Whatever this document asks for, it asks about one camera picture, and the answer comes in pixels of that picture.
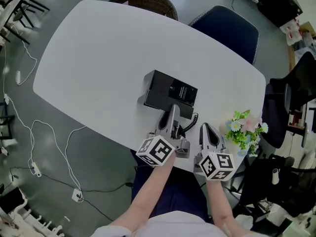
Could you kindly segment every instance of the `black chair leg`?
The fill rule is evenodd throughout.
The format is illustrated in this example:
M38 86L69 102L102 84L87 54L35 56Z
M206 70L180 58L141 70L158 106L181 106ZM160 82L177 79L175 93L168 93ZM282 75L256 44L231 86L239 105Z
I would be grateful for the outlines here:
M22 19L19 19L19 21L22 24L22 26L26 27L26 25L23 23Z
M39 6L43 7L43 8L45 8L46 10L50 10L50 9L47 8L45 5L39 3L39 2L37 2L37 1L35 1L35 0L29 0L29 1L31 1L31 2L33 2L33 3L35 3L35 4L37 4L37 5L39 5Z
M23 10L22 6L20 6L20 10L23 14L23 16L26 18L26 20L29 22L29 24L31 25L32 28L34 28L34 25L31 23L29 17L26 15L25 11Z
M6 29L8 29L9 32L13 33L15 36L17 36L21 41L24 41L25 43L27 43L28 45L30 44L25 38L23 38L22 36L20 36L18 33L16 33L15 31L13 31L10 27L8 27L7 25L4 26Z
M35 11L34 10L31 10L31 9L26 9L26 10L28 10L28 11L30 11L30 12L32 12L32 13L35 13Z
M0 36L1 36L2 38L4 38L7 42L11 42L11 41L9 41L9 39L7 39L6 36L4 36L2 33L0 33Z
M29 2L26 2L26 1L22 0L22 3L28 5L29 7L33 7L34 9L37 9L37 10L39 10L39 11L41 11L41 12L44 12L43 9L41 9L41 8L35 6L35 5L32 5L32 4L30 4Z

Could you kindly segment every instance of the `concrete floor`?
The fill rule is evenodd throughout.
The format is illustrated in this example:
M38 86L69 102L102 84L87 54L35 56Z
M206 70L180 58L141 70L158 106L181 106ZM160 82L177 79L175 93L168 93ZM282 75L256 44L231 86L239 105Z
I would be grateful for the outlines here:
M32 56L40 61L59 24L81 0L38 1L50 7L51 11L36 15L30 13L36 26L33 30L25 30L19 23L16 26L25 31L23 36L31 43L28 50ZM171 1L177 9L179 21L184 24L189 24L194 18L214 5L221 4L231 8L232 3L232 0ZM237 13L259 30L259 48L255 67L265 76L267 83L270 78L285 76L288 73L288 53L284 34L257 10L254 3L247 0L234 0L233 7ZM19 39L13 35L10 35L9 38L12 42L6 43L6 70L8 72L5 77L5 92L14 101L21 120L27 126L31 126L36 119L48 122L54 127L57 141L61 149L64 149L69 133L82 125L34 94L33 81L36 70L22 86L16 85L16 71L20 70L22 78L25 78L32 69L34 61L28 57ZM4 50L0 54L0 66L4 66ZM9 105L9 110L11 113L14 112L12 105ZM5 186L10 183L9 167L26 167L30 157L30 134L18 119L15 119L13 123L13 134L18 144L7 147L11 153L10 156L0 156L0 177L2 179L0 181L4 182ZM73 185L65 160L56 148L51 129L37 123L34 127L34 137L36 145L33 158L41 172ZM68 156L83 189L110 190L124 182L133 181L135 162L128 149L88 128L73 134L70 139ZM32 210L41 214L47 221L51 220L54 225L62 224L64 233L77 237L89 236L97 227L109 223L103 215L86 202L75 203L71 199L72 188L45 177L32 176L29 170L14 169L12 172L18 175L19 179L15 180L6 192L19 186L29 199ZM128 208L130 195L131 190L128 187L122 187L120 190L108 194L84 194L85 199L96 205L112 219L118 217ZM233 200L231 200L232 206L236 203ZM64 216L67 216L71 221L66 221Z

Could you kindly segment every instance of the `black device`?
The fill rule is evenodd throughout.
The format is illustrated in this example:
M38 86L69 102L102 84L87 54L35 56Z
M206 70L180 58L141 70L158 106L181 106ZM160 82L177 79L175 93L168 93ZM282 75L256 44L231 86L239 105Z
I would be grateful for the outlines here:
M259 11L277 27L303 13L295 0L259 0L257 6Z
M180 108L180 116L191 119L198 89L160 71L144 76L148 82L146 93L138 98L140 104L169 112L172 105Z

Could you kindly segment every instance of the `navy blue chair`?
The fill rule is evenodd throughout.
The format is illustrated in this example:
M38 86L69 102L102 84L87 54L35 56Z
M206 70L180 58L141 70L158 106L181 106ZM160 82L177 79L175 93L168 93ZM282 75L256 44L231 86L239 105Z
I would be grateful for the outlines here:
M255 63L259 32L234 11L217 5L201 14L189 26L217 40L250 64Z

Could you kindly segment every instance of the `oval table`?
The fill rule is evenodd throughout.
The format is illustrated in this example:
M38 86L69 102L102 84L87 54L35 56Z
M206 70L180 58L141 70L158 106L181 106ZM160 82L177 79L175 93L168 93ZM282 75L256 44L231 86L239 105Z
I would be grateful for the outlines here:
M47 45L33 88L83 125L138 150L162 112L137 103L145 92L143 77L152 70L198 89L198 122L187 132L190 158L177 158L178 168L193 172L203 122L219 128L235 110L261 113L265 78L243 58L178 21L105 1L83 0L66 16ZM243 157L231 153L238 167Z

